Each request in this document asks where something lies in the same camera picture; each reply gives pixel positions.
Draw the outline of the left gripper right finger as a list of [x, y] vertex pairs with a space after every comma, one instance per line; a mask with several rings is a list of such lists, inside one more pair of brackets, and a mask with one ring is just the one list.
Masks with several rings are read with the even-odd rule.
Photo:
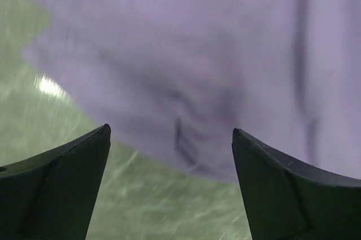
[[328, 172], [241, 129], [232, 153], [254, 240], [359, 240], [360, 181]]

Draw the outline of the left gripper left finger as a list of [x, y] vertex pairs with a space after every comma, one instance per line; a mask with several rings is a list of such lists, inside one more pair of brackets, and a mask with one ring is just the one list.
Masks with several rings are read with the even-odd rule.
[[105, 124], [1, 167], [1, 239], [85, 239], [111, 146]]

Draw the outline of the purple t shirt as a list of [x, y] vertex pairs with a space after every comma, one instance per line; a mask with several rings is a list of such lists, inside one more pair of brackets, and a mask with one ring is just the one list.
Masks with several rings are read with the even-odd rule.
[[36, 0], [24, 56], [138, 153], [236, 182], [232, 130], [360, 177], [360, 0]]

